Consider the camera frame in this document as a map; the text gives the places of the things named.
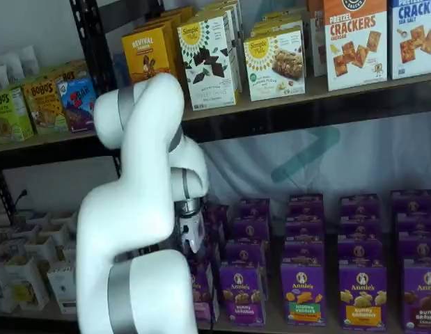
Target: crackers box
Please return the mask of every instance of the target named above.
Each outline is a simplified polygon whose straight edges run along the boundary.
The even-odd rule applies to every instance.
[[[299,28],[244,41],[252,101],[305,93],[304,55]]]
[[[264,326],[266,310],[258,266],[224,262],[220,278],[229,320],[240,326]]]
[[[391,0],[391,77],[431,73],[431,1]]]
[[[56,263],[48,271],[49,284],[63,314],[76,314],[75,266],[66,262]]]
[[[236,55],[224,10],[193,17],[178,28],[194,110],[237,103]]]
[[[159,23],[123,36],[125,58],[133,84],[157,73],[171,73],[177,77],[170,27]]]
[[[328,89],[387,80],[385,1],[324,0]]]
[[[344,329],[385,331],[386,267],[380,260],[339,260],[340,322]]]
[[[20,87],[0,92],[0,143],[24,141],[33,128]]]
[[[5,264],[15,300],[23,310],[42,310],[49,296],[33,257],[14,256]]]
[[[285,318],[292,325],[325,326],[324,269],[318,261],[283,258],[281,267]]]
[[[96,92],[91,78],[63,81],[58,85],[71,132],[92,130]]]

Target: cardboard box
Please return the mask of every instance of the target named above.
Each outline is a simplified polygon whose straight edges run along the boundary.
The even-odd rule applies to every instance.
[[[236,55],[224,10],[193,17],[178,28],[194,110],[237,103]]]
[[[389,3],[392,79],[431,73],[431,1]]]
[[[15,300],[22,310],[42,310],[49,296],[33,257],[14,256],[5,264]]]
[[[387,80],[387,4],[324,0],[328,89]]]
[[[224,262],[220,277],[229,320],[240,326],[264,326],[266,309],[258,267],[242,261]]]
[[[75,271],[75,266],[66,262],[59,262],[48,271],[49,283],[63,314],[76,314]]]
[[[173,32],[170,24],[145,26],[123,37],[123,47],[132,83],[147,80],[157,73],[177,76],[173,57]]]
[[[325,326],[327,307],[322,263],[301,263],[292,258],[283,258],[280,272],[288,323]]]
[[[0,143],[24,141],[34,135],[20,87],[0,92]]]
[[[252,101],[305,93],[305,60],[299,27],[244,41]]]

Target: purple box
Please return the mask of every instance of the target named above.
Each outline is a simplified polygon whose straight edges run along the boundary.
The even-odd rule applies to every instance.
[[[289,214],[312,214],[324,216],[324,196],[321,193],[291,195],[288,201]]]
[[[396,212],[431,212],[431,190],[392,190],[391,206]]]
[[[220,276],[229,319],[240,326],[264,326],[266,311],[258,266],[223,262]]]
[[[190,260],[189,268],[192,279],[195,318],[198,321],[210,322],[213,315],[213,320],[217,321],[220,311],[216,290],[212,299],[213,278],[211,266],[208,262],[198,263]]]
[[[317,260],[283,258],[281,267],[285,318],[292,325],[325,326],[324,269]]]
[[[375,193],[344,196],[340,198],[339,205],[341,216],[353,216],[355,214],[380,215],[380,202]]]
[[[264,241],[250,240],[247,238],[229,240],[226,244],[226,260],[245,261],[257,264],[262,279],[263,295],[265,300],[267,300],[268,282]]]
[[[404,260],[402,327],[406,333],[431,334],[431,259]]]
[[[387,279],[380,260],[339,260],[340,320],[344,329],[386,331]]]

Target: yellow box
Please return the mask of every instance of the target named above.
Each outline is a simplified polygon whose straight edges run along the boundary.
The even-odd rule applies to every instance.
[[[24,141],[33,136],[33,128],[22,89],[5,89],[0,92],[0,144]]]
[[[177,77],[173,42],[166,25],[157,24],[137,29],[123,37],[123,47],[132,83],[147,80],[157,73]]]

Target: white box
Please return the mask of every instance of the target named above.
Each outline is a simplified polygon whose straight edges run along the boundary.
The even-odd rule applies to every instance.
[[[431,73],[431,1],[391,0],[391,77]]]
[[[59,262],[48,271],[48,279],[61,312],[76,313],[75,266]]]
[[[42,310],[49,296],[33,257],[14,256],[5,264],[15,300],[23,310]]]
[[[0,312],[11,313],[16,307],[5,264],[0,262]]]
[[[324,0],[328,89],[387,80],[385,1]]]

